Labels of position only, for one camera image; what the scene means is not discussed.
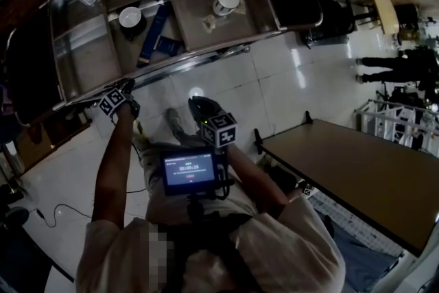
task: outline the white tile floor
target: white tile floor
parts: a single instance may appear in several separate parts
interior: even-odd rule
[[[252,45],[250,53],[227,58],[165,78],[134,93],[141,105],[140,120],[150,138],[176,142],[163,119],[169,107],[177,108],[188,132],[195,124],[187,108],[194,91],[217,100],[239,123],[238,144],[252,149],[254,128],[262,137],[291,128],[302,121],[306,110],[318,117],[352,126],[353,109],[374,97],[377,84],[357,84],[354,58],[393,56],[392,40],[380,28],[360,29],[347,45],[308,49],[298,44],[294,33]],[[24,175],[29,197],[16,203],[38,207],[50,224],[58,203],[66,203],[91,214],[95,177],[112,124],[97,109],[93,125]],[[131,157],[128,189],[144,188],[137,155]],[[126,223],[144,216],[146,192],[128,195]],[[36,243],[71,276],[75,276],[89,219],[60,207],[57,227],[48,228],[31,213],[24,225]]]

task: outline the cable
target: cable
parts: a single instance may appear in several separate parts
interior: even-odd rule
[[[127,194],[131,194],[131,193],[140,193],[141,191],[146,191],[146,189],[147,189],[147,188],[140,189],[139,191],[127,191],[126,193],[127,193]]]
[[[38,214],[38,216],[40,216],[40,218],[42,218],[42,219],[44,220],[44,222],[46,223],[47,227],[49,227],[49,228],[54,228],[54,227],[56,227],[56,225],[57,225],[57,223],[56,223],[56,209],[57,209],[58,207],[68,207],[69,209],[72,209],[72,210],[76,211],[77,213],[80,213],[82,216],[85,216],[86,218],[91,219],[91,216],[86,215],[86,214],[82,213],[81,211],[79,211],[79,210],[75,209],[74,207],[71,207],[70,205],[67,205],[67,204],[58,204],[58,205],[56,205],[56,207],[54,208],[54,222],[55,222],[55,224],[54,224],[53,226],[51,226],[51,225],[49,225],[49,224],[47,223],[46,218],[44,217],[43,213],[42,213],[39,209],[34,209],[34,210],[29,211],[29,212],[31,213],[31,212],[33,212],[33,211],[36,211],[36,213]]]
[[[139,151],[137,150],[137,148],[136,148],[136,146],[134,145],[133,142],[131,142],[131,145],[132,145],[132,147],[134,148],[134,151],[136,152],[137,157],[139,158],[139,164],[140,164],[140,166],[142,166],[142,158],[140,157],[140,153],[139,153]]]

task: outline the gray pants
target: gray pants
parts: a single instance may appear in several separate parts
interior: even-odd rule
[[[159,155],[161,152],[197,148],[206,146],[200,136],[189,135],[179,130],[174,133],[180,145],[172,143],[150,143],[141,140],[139,135],[134,136],[134,145],[139,151],[142,168],[145,170],[145,184],[151,193],[155,184],[161,178]]]

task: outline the shoe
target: shoe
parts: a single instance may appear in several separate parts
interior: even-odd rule
[[[177,113],[176,109],[168,108],[165,111],[165,120],[167,122],[167,125],[172,131],[172,134],[175,136],[176,133],[183,132],[184,130],[181,126],[181,118]]]
[[[360,83],[360,84],[363,84],[363,83],[364,83],[364,81],[363,81],[363,75],[355,75],[355,80],[356,80],[358,83]]]

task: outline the black glove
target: black glove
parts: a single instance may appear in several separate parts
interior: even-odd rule
[[[137,119],[139,117],[140,113],[140,105],[138,102],[134,100],[134,97],[131,95],[131,92],[134,88],[136,81],[134,79],[129,80],[122,88],[121,93],[131,106],[131,114],[134,116],[134,119]]]
[[[187,102],[192,117],[198,127],[200,127],[200,124],[207,119],[226,113],[215,100],[206,97],[192,97],[189,98]]]

